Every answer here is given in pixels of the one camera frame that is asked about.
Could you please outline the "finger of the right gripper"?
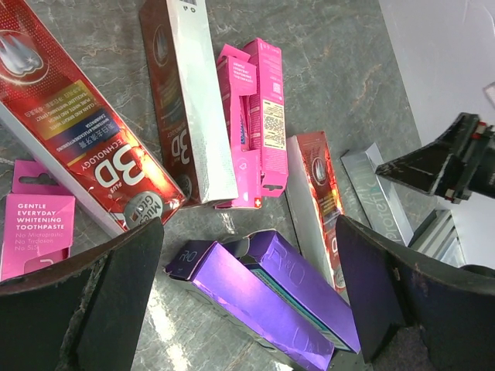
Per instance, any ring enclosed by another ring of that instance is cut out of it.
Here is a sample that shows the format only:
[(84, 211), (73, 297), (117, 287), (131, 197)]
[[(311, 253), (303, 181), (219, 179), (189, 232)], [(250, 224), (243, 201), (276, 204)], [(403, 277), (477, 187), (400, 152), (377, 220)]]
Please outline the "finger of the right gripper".
[(434, 142), (379, 165), (375, 174), (420, 193), (460, 193), (463, 145)]

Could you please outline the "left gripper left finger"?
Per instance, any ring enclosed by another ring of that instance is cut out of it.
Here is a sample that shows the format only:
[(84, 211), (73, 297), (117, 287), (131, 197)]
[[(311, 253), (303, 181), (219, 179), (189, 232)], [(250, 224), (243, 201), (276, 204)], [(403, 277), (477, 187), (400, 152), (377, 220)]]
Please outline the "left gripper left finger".
[(159, 218), (1, 283), (3, 370), (129, 370), (163, 242)]

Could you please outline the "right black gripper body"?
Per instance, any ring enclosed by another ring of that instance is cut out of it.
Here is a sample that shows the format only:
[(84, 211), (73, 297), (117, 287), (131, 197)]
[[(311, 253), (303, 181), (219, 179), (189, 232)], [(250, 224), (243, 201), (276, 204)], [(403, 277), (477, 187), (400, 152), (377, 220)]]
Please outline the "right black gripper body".
[(451, 203), (473, 193), (494, 197), (494, 126), (479, 115), (462, 112), (445, 132), (448, 165), (444, 198)]

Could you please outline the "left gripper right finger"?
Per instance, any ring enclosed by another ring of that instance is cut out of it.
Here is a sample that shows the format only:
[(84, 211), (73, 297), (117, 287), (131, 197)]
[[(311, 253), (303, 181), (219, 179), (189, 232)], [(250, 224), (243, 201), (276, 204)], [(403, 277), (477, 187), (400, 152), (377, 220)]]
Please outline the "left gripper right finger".
[(494, 271), (453, 267), (339, 216), (336, 237), (364, 362), (375, 370), (492, 370)]

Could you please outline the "silver Protefix toothpaste box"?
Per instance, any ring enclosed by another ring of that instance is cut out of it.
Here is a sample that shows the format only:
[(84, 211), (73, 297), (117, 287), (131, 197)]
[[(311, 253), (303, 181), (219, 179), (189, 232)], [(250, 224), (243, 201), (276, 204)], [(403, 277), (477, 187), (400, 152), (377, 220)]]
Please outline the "silver Protefix toothpaste box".
[(407, 246), (413, 229), (394, 185), (375, 173), (384, 163), (378, 146), (348, 151), (341, 161), (371, 228), (382, 236)]

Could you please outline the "silver-sided red toothpaste box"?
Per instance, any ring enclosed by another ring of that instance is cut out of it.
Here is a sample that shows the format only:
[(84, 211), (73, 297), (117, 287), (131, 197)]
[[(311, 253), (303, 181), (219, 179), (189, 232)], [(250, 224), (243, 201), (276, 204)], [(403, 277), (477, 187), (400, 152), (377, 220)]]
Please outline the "silver-sided red toothpaste box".
[(206, 3), (148, 0), (139, 18), (164, 168), (187, 206), (236, 199)]

